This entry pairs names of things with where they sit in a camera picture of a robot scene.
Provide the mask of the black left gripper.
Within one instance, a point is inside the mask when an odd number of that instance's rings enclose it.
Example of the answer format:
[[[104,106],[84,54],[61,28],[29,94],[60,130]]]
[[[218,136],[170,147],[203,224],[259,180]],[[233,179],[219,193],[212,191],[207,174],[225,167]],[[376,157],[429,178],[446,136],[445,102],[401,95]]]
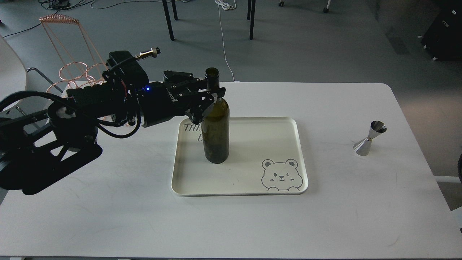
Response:
[[[198,125],[225,93],[224,87],[207,90],[207,81],[195,78],[192,73],[164,71],[164,82],[151,82],[139,92],[142,126],[158,125],[176,116],[188,116]]]

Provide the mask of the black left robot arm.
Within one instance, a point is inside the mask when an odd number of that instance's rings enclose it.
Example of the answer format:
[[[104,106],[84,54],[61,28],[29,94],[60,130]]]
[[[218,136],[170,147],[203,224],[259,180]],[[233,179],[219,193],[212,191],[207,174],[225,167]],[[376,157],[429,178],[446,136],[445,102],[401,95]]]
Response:
[[[6,96],[2,111],[29,97],[52,103],[32,114],[1,118],[1,188],[37,194],[91,163],[103,152],[99,130],[124,139],[176,116],[188,116],[195,125],[203,122],[226,93],[218,70],[206,69],[205,79],[167,70],[162,82],[149,82],[138,61],[159,53],[159,48],[136,55],[111,52],[103,83],[68,89],[64,98],[38,91]]]

